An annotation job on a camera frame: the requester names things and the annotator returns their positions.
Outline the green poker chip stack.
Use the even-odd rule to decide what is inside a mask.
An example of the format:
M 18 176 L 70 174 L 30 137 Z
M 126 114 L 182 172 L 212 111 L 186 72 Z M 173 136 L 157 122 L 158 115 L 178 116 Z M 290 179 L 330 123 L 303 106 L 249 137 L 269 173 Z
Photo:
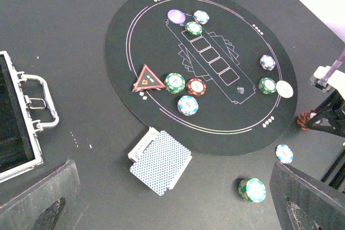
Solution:
M 266 198 L 266 187 L 258 178 L 243 179 L 238 184 L 238 193 L 245 201 L 260 203 Z

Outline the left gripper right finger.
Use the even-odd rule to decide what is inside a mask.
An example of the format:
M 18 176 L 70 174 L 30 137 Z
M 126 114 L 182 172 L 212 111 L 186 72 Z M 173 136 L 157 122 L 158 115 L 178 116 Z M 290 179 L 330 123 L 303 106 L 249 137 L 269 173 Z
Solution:
M 308 174 L 277 161 L 270 192 L 282 229 L 344 229 L 344 194 Z

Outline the green chips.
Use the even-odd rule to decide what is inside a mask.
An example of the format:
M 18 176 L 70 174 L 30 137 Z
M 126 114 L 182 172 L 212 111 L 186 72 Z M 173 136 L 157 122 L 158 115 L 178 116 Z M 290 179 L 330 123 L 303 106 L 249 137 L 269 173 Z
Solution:
M 185 24 L 185 30 L 190 35 L 199 36 L 202 34 L 203 28 L 197 22 L 187 22 Z
M 177 94 L 185 88 L 185 79 L 178 73 L 169 73 L 164 84 L 169 93 Z
M 275 93 L 277 91 L 277 85 L 271 78 L 261 78 L 259 80 L 258 87 L 266 95 Z

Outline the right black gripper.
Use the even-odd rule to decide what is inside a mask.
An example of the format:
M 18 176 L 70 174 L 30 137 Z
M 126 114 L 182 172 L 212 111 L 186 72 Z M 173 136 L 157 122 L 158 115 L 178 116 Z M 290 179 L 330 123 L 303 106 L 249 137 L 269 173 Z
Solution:
M 344 98 L 337 90 L 316 108 L 316 115 L 307 122 L 307 129 L 344 137 Z

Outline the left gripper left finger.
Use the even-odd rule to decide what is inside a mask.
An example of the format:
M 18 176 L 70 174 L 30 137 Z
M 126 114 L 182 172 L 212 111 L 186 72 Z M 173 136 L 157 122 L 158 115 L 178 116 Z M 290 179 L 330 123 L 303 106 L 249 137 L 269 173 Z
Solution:
M 1 202 L 1 229 L 72 229 L 80 179 L 67 160 Z

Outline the orange black poker chip stack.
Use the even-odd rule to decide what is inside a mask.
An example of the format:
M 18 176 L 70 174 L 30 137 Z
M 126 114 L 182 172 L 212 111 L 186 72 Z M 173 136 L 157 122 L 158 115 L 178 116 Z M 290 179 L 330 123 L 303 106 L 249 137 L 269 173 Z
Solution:
M 317 114 L 316 110 L 305 111 L 296 118 L 297 125 L 304 131 L 310 130 L 306 127 L 308 121 L 310 121 Z

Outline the blue white poker chip stack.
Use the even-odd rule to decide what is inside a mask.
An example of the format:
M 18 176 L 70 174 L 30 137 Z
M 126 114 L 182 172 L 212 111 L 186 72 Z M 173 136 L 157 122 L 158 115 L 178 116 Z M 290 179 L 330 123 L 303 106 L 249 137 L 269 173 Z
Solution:
M 293 152 L 290 147 L 285 144 L 277 145 L 275 148 L 275 155 L 277 159 L 284 164 L 290 164 L 293 160 Z

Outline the blue chips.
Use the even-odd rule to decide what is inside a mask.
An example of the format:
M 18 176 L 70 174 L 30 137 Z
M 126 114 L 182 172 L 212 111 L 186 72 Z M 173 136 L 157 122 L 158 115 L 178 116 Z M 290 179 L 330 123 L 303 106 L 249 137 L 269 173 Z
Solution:
M 270 55 L 263 55 L 260 58 L 259 63 L 261 65 L 261 67 L 267 71 L 274 70 L 274 68 L 276 66 L 274 58 L 272 58 Z
M 181 114 L 191 116 L 197 113 L 199 105 L 194 97 L 185 95 L 178 100 L 177 108 Z
M 206 24 L 210 19 L 209 15 L 203 10 L 196 10 L 193 14 L 193 18 L 196 23 L 201 25 Z

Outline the orange chips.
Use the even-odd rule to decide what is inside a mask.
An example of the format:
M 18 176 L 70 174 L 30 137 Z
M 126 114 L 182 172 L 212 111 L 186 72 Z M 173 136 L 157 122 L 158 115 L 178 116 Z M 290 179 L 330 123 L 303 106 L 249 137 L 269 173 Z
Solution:
M 188 94 L 192 96 L 201 96 L 206 92 L 206 84 L 199 78 L 190 79 L 185 87 Z

